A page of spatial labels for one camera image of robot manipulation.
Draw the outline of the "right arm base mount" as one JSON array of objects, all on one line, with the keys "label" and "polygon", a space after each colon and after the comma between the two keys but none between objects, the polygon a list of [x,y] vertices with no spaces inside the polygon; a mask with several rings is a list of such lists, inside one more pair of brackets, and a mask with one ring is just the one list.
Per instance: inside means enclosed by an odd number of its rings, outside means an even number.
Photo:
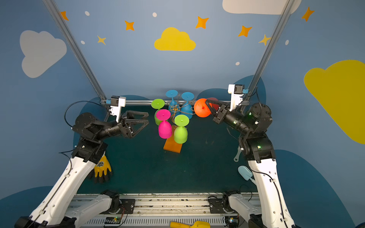
[{"label": "right arm base mount", "polygon": [[237,212],[231,208],[229,204],[229,197],[233,194],[239,194],[239,191],[225,191],[221,196],[209,196],[207,201],[209,202],[211,214],[232,214]]}]

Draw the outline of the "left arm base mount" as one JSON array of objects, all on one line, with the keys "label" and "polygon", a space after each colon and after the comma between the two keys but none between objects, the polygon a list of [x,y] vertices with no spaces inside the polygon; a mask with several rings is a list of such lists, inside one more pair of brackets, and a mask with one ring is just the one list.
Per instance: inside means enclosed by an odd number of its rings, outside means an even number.
[{"label": "left arm base mount", "polygon": [[101,192],[102,195],[108,196],[112,201],[109,209],[102,214],[133,214],[135,208],[135,199],[120,198],[120,195],[110,190]]}]

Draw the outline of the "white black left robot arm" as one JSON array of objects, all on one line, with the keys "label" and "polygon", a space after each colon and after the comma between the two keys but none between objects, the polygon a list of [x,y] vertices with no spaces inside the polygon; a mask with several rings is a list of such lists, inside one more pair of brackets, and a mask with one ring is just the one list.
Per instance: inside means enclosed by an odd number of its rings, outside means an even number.
[{"label": "white black left robot arm", "polygon": [[121,210],[120,195],[106,190],[95,199],[67,212],[73,197],[81,184],[94,170],[105,154],[105,139],[114,136],[135,137],[149,124],[149,114],[128,110],[120,122],[103,122],[91,113],[80,114],[72,130],[80,135],[80,140],[64,172],[42,203],[29,215],[20,217],[16,228],[79,228],[103,212],[117,214]]}]

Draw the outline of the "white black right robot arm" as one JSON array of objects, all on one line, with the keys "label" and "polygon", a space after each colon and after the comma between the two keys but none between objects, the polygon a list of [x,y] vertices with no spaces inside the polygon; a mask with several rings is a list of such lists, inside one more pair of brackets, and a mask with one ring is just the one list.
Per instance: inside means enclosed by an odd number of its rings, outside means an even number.
[{"label": "white black right robot arm", "polygon": [[228,196],[231,209],[248,222],[250,228],[295,228],[279,183],[276,154],[266,135],[272,123],[270,108],[260,102],[242,114],[237,108],[221,101],[206,100],[216,123],[225,122],[240,133],[240,150],[253,173],[261,209],[254,207],[241,194]]}]

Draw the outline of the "red wine glass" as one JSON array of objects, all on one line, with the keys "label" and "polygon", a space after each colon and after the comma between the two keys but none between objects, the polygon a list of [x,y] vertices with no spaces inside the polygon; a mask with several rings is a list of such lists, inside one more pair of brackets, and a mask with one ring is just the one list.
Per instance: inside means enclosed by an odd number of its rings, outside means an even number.
[{"label": "red wine glass", "polygon": [[[218,101],[218,99],[210,97],[208,98],[209,100],[213,100],[213,101]],[[211,110],[208,108],[206,102],[206,98],[201,98],[199,100],[196,101],[195,105],[194,105],[194,112],[198,117],[208,117],[209,115],[211,115]],[[219,109],[219,105],[218,104],[210,104],[216,111]]]}]

